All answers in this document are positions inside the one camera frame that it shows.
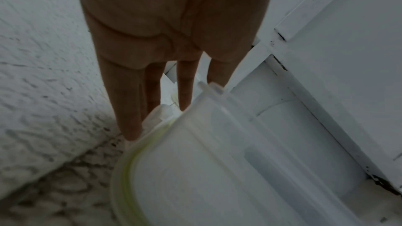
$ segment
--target clear plastic container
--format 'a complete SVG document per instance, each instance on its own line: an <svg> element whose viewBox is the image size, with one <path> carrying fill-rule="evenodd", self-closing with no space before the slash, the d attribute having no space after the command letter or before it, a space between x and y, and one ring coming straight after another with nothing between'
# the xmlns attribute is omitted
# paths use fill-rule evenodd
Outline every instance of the clear plastic container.
<svg viewBox="0 0 402 226"><path fill-rule="evenodd" d="M117 163L111 199L122 225L361 225L232 96L202 89Z"/></svg>

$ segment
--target human hand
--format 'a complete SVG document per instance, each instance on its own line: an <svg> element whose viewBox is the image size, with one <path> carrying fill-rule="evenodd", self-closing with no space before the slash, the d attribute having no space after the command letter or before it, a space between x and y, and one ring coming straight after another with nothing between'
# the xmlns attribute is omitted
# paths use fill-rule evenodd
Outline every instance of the human hand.
<svg viewBox="0 0 402 226"><path fill-rule="evenodd" d="M269 0L81 0L102 79L127 140L160 104L166 62L177 60L180 109L191 103L201 53L207 81L225 86L244 58Z"/></svg>

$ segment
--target textured wall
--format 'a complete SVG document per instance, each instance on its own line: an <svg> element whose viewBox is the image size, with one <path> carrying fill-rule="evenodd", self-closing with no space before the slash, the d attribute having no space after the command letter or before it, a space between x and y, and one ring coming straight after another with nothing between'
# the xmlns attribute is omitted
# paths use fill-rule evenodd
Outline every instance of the textured wall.
<svg viewBox="0 0 402 226"><path fill-rule="evenodd" d="M0 0L0 198L118 134L78 0Z"/></svg>

